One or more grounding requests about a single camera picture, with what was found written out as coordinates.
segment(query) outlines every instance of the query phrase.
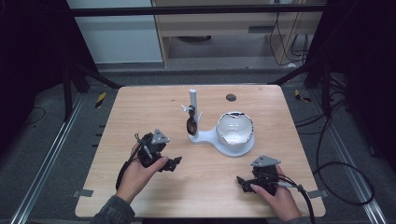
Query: white stand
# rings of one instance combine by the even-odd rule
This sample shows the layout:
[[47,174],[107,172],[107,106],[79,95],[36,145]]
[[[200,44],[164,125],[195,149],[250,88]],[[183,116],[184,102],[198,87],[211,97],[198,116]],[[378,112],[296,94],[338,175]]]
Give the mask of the white stand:
[[216,127],[206,132],[198,130],[197,135],[198,137],[189,135],[190,140],[194,144],[210,143],[218,150],[218,152],[228,157],[242,157],[246,155],[251,149],[253,149],[254,146],[254,134],[251,136],[250,140],[241,147],[230,147],[222,144],[218,138]]
[[189,138],[194,144],[210,143],[218,150],[218,152],[228,157],[242,157],[246,155],[251,149],[253,149],[254,134],[251,136],[250,140],[247,141],[241,147],[232,147],[232,146],[226,146],[222,142],[220,142],[219,136],[216,131],[216,127],[214,127],[210,131],[200,131],[199,119],[201,118],[201,116],[199,118],[197,116],[198,106],[196,99],[196,90],[193,89],[190,90],[190,101],[191,101],[191,105],[195,107],[194,119],[195,122],[197,123],[197,129],[198,129],[195,135],[189,134]]

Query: person's left hand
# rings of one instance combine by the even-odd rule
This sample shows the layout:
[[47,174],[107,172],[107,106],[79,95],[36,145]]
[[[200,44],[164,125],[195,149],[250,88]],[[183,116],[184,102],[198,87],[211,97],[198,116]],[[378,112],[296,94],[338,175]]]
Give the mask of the person's left hand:
[[[137,147],[138,144],[136,143],[132,148],[132,152]],[[147,185],[152,176],[163,168],[168,160],[169,158],[167,157],[161,157],[148,168],[145,168],[140,163],[140,160],[133,160],[122,176],[116,196],[127,203],[131,203],[134,197]]]

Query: wooden table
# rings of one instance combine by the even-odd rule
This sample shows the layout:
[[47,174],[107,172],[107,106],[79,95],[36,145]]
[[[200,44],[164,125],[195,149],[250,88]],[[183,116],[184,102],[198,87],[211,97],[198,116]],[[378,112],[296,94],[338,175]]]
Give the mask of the wooden table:
[[[197,90],[198,109],[203,112],[200,130],[212,129],[228,111],[248,114],[254,124],[255,145],[245,156],[228,158],[209,144],[192,144],[186,132],[189,90]],[[226,95],[236,95],[229,102]],[[135,133],[143,137],[160,129],[170,142],[163,150],[169,158],[182,156],[174,172],[157,173],[137,195],[131,206],[137,217],[273,217],[257,194],[244,193],[237,176],[253,178],[250,163],[261,154],[282,161],[285,175],[306,190],[315,190],[299,136],[284,95],[278,86],[143,86],[121,88],[110,113],[84,189],[91,197],[80,197],[79,217],[93,217],[115,194],[115,183],[123,163],[135,144]],[[303,196],[290,190],[305,216]],[[312,201],[315,216],[325,213],[320,198]]]

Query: white cabinet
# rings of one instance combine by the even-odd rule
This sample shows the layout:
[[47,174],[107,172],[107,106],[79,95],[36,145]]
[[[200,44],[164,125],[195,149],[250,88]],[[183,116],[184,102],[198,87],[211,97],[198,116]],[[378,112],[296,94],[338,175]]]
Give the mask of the white cabinet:
[[[151,7],[149,0],[67,3],[70,8]],[[153,16],[76,17],[76,21],[99,68],[106,64],[163,63]]]

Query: white base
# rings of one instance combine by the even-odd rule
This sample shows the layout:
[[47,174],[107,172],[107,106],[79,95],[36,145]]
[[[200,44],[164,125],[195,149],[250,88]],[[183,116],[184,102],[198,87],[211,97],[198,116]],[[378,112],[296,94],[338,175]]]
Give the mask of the white base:
[[198,131],[197,137],[189,135],[189,138],[194,144],[210,143],[218,152],[228,157],[242,157],[253,149],[254,146],[254,134],[242,147],[225,146],[218,138],[216,127],[210,131]]

